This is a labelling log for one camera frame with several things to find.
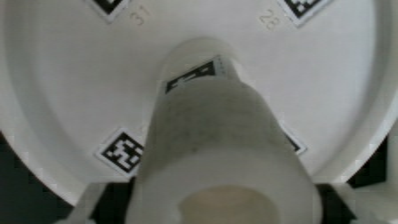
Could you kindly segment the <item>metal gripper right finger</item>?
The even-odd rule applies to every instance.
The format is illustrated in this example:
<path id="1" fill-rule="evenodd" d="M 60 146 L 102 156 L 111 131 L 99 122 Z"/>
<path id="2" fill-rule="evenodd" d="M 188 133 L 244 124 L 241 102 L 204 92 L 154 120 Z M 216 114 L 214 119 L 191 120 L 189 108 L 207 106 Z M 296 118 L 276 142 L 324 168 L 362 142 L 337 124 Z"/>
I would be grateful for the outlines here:
<path id="1" fill-rule="evenodd" d="M 316 185 L 321 224 L 398 224 L 398 192 L 383 184 L 353 188 L 346 183 Z"/>

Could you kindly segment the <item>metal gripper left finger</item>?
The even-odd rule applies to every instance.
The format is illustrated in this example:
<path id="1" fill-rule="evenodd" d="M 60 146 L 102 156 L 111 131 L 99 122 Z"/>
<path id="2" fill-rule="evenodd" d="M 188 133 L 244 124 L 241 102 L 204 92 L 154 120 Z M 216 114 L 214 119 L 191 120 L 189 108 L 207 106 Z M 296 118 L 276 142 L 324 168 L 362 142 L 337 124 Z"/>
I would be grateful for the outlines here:
<path id="1" fill-rule="evenodd" d="M 125 224 L 133 182 L 90 183 L 58 224 Z"/>

